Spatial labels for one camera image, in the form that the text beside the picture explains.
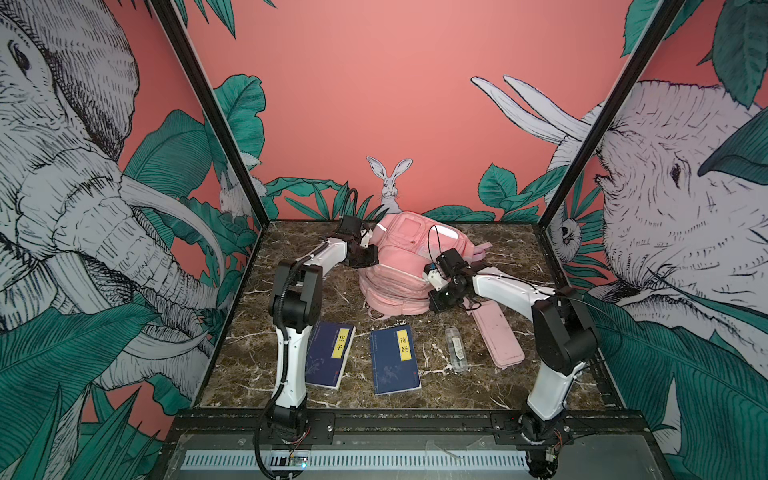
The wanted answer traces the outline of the pink student backpack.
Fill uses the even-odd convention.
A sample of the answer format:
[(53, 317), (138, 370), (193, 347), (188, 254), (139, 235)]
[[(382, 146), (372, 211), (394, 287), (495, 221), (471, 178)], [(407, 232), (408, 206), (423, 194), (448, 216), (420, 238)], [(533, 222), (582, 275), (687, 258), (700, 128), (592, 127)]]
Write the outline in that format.
[(370, 244), (378, 263), (358, 271), (369, 312), (382, 319), (429, 310), (432, 284), (424, 273), (454, 248), (468, 263), (484, 259), (492, 244), (474, 244), (461, 230), (413, 212), (387, 214), (373, 229)]

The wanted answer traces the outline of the dark blue book yellow label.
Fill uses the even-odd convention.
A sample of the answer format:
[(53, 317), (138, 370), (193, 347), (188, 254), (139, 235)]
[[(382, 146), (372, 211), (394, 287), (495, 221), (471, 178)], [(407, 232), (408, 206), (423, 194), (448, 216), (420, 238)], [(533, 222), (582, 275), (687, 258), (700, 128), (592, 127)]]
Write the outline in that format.
[(410, 325), (374, 330), (370, 334), (374, 394), (390, 395), (421, 388)]

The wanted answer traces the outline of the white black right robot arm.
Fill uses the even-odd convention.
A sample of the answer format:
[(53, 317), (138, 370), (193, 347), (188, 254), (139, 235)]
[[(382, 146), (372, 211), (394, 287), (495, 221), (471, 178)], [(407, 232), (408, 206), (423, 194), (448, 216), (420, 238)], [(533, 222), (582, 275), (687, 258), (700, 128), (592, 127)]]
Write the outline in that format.
[(423, 278), (432, 285), (428, 298), (433, 312), (457, 306), (474, 294), (532, 321), (540, 366), (517, 430), (532, 445), (558, 442), (563, 434), (566, 398), (600, 342), (589, 306), (579, 292), (570, 287), (555, 290), (535, 285), (495, 267), (471, 267), (465, 262), (447, 271), (429, 264)]

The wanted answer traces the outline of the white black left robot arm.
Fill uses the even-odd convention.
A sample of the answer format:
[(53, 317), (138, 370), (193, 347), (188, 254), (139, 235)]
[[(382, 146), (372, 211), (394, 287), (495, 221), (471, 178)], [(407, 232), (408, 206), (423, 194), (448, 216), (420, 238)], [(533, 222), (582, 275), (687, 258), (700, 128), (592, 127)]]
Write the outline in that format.
[(264, 408), (271, 426), (296, 437), (309, 430), (306, 358), (322, 309), (324, 276), (338, 265), (361, 269), (377, 263), (376, 245), (332, 236), (304, 256), (278, 264), (269, 305), (277, 335), (277, 367), (273, 393)]

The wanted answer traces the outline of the dark blue book left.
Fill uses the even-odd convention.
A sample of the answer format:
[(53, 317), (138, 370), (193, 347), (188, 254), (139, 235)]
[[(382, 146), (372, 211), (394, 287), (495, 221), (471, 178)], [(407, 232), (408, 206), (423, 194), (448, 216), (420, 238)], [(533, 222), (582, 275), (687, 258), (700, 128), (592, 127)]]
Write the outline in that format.
[(305, 380), (308, 385), (337, 390), (355, 335), (351, 324), (319, 322), (308, 347)]

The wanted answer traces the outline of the pink pencil case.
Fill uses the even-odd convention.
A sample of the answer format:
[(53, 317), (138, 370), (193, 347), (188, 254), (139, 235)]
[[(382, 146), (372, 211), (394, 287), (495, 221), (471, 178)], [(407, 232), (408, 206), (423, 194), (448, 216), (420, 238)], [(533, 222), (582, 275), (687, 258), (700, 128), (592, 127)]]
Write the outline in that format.
[(483, 301), (470, 315), (497, 368), (504, 370), (525, 360), (525, 353), (497, 302)]

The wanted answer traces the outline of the clear plastic small case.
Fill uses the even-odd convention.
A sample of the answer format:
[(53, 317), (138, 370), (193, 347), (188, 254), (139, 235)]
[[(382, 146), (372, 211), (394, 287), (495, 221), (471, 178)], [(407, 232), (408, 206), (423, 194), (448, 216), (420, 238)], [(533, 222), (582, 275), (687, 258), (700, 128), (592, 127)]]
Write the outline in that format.
[(454, 326), (448, 326), (445, 329), (445, 337), (452, 369), (457, 373), (468, 371), (469, 362), (459, 330)]

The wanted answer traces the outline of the black front mounting rail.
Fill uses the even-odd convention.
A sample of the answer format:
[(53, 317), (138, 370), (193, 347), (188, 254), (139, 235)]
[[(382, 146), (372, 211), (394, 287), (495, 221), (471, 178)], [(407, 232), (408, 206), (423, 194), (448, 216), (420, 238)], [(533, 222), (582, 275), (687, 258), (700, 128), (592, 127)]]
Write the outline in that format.
[(234, 435), (247, 445), (254, 436), (264, 446), (331, 445), (344, 435), (489, 435), (504, 446), (524, 449), (567, 445), (591, 435), (646, 434), (643, 415), (632, 410), (565, 411), (536, 426), (517, 410), (310, 409), (304, 425), (293, 431), (263, 419), (259, 409), (200, 408), (177, 415), (166, 442), (184, 435)]

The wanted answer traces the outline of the black left corner frame post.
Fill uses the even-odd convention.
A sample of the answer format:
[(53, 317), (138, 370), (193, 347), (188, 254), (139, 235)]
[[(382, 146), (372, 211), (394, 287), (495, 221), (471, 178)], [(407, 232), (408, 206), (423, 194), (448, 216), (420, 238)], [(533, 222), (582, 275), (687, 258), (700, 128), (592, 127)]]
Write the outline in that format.
[(200, 60), (183, 26), (178, 9), (173, 1), (152, 0), (150, 2), (160, 24), (190, 82), (203, 113), (211, 126), (214, 136), (244, 190), (261, 228), (268, 227), (270, 219), (253, 186), (252, 177), (246, 170), (235, 138), (220, 108), (216, 95), (208, 81)]

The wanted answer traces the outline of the black corner frame post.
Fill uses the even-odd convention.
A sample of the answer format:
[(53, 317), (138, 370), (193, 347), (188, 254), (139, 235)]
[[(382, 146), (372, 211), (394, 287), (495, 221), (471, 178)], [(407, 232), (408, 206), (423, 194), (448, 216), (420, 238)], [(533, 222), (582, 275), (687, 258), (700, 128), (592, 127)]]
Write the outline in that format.
[(261, 228), (268, 227), (270, 219), (253, 186), (252, 177), (246, 170), (235, 138), (220, 108), (216, 95), (208, 81), (200, 60), (183, 26), (178, 9), (173, 1), (152, 0), (150, 2), (160, 24), (190, 82), (203, 113), (211, 126), (214, 136), (244, 190)]
[(564, 175), (552, 200), (548, 203), (537, 226), (548, 227), (558, 208), (565, 202), (566, 196), (578, 179), (581, 171), (595, 153), (600, 140), (607, 132), (616, 114), (621, 110), (633, 86), (653, 57), (673, 21), (683, 8), (684, 0), (664, 0), (654, 9), (640, 39), (635, 45), (615, 86), (606, 99), (602, 110), (582, 142), (574, 160)]

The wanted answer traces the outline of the black right corner frame post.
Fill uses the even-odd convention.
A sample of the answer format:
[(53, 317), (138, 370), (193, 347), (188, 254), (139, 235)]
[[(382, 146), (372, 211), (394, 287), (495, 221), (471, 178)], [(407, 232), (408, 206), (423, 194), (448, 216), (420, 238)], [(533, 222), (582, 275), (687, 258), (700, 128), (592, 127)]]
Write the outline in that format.
[(673, 21), (683, 8), (684, 0), (664, 0), (654, 9), (640, 39), (635, 45), (615, 86), (606, 99), (602, 110), (582, 142), (574, 160), (564, 175), (552, 200), (548, 203), (537, 226), (548, 227), (558, 208), (565, 202), (566, 196), (578, 179), (581, 171), (595, 153), (600, 140), (607, 132), (616, 114), (621, 110), (633, 86), (653, 57)]

